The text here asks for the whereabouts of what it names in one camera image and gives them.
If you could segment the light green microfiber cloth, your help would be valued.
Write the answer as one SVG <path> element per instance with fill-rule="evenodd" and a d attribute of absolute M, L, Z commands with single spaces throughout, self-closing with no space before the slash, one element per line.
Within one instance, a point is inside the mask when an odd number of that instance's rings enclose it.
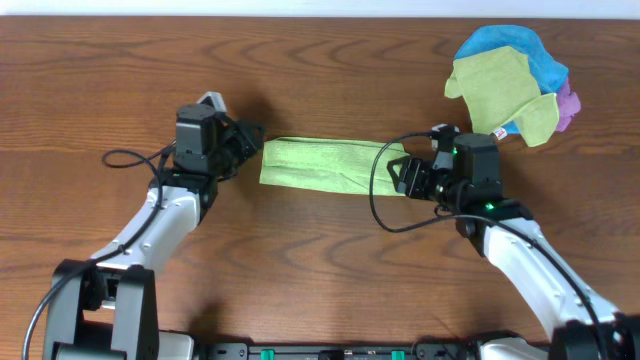
<path fill-rule="evenodd" d="M 390 161 L 404 146 L 362 140 L 280 137 L 264 144 L 260 183 L 306 190 L 395 196 Z"/>

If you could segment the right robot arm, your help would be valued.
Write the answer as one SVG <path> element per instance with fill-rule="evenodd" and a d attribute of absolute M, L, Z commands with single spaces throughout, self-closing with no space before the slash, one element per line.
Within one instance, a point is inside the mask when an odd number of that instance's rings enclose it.
<path fill-rule="evenodd" d="M 546 240 L 531 212 L 503 193 L 500 156 L 490 135 L 442 124 L 426 132 L 432 160 L 390 160 L 395 191 L 435 203 L 433 223 L 459 234 L 516 288 L 550 339 L 543 350 L 519 337 L 476 341 L 474 359 L 636 359 L 639 318 L 595 292 Z"/>

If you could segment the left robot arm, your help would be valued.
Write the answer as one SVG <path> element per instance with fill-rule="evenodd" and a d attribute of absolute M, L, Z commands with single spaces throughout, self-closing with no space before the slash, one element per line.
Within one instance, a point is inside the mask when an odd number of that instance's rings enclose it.
<path fill-rule="evenodd" d="M 263 126 L 231 119 L 223 106 L 177 112 L 176 137 L 157 153 L 132 152 L 152 172 L 144 204 L 89 259 L 66 259 L 35 314 L 47 317 L 46 359 L 194 359 L 192 336 L 159 327 L 156 276 L 204 219 L 218 185 L 263 147 Z"/>

